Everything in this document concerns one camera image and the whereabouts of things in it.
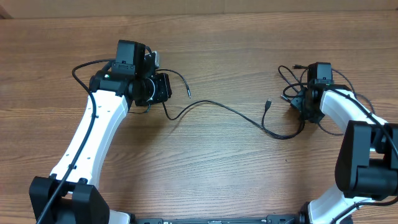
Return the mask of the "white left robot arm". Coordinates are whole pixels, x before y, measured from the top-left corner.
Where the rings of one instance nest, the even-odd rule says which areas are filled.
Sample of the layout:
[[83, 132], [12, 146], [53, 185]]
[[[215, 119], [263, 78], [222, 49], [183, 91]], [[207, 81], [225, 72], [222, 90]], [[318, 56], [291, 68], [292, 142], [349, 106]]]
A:
[[48, 177], [34, 177], [29, 196], [37, 223], [135, 223], [111, 210], [98, 191], [112, 139], [131, 105], [150, 108], [172, 94], [159, 73], [159, 54], [139, 42], [120, 40], [116, 57], [83, 88], [88, 101], [70, 145]]

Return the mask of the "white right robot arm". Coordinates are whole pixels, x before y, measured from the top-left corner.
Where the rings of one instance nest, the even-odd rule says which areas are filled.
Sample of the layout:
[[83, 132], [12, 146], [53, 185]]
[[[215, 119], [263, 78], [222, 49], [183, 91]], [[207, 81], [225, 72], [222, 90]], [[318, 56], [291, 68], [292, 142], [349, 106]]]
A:
[[374, 114], [359, 100], [353, 85], [338, 85], [330, 63], [301, 68], [307, 81], [290, 104], [311, 123], [328, 116], [343, 132], [335, 166], [335, 184], [307, 202], [287, 223], [351, 223], [351, 214], [363, 206], [397, 203], [397, 125]]

